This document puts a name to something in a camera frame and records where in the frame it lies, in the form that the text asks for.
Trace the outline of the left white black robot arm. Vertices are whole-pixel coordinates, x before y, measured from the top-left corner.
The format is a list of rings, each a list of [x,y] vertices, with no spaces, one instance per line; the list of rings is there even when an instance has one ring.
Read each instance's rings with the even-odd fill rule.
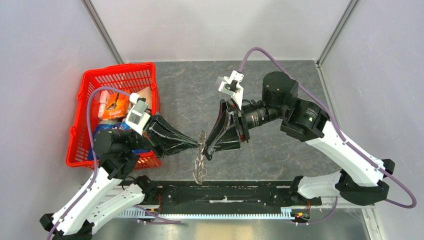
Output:
[[[102,202],[135,168],[139,161],[136,150],[149,149],[161,158],[199,145],[196,139],[172,127],[158,113],[130,113],[125,123],[128,129],[101,129],[91,136],[93,154],[98,156],[93,174],[64,207],[40,218],[49,240],[90,240],[125,209],[156,200],[157,185],[143,175],[117,196]]]

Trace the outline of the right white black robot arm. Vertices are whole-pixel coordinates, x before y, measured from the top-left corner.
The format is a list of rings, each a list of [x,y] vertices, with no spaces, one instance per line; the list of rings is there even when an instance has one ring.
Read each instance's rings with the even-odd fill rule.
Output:
[[[340,166],[340,171],[328,175],[295,177],[288,190],[289,205],[304,205],[320,197],[340,197],[359,206],[387,199],[390,188],[384,178],[394,171],[392,160],[366,161],[362,149],[348,144],[348,138],[336,131],[325,110],[298,97],[299,83],[286,73],[273,71],[264,76],[259,101],[243,99],[242,78],[234,71],[217,79],[219,91],[230,99],[220,101],[217,120],[201,148],[203,157],[211,160],[216,152],[239,149],[250,139],[251,129],[281,120],[282,132]]]

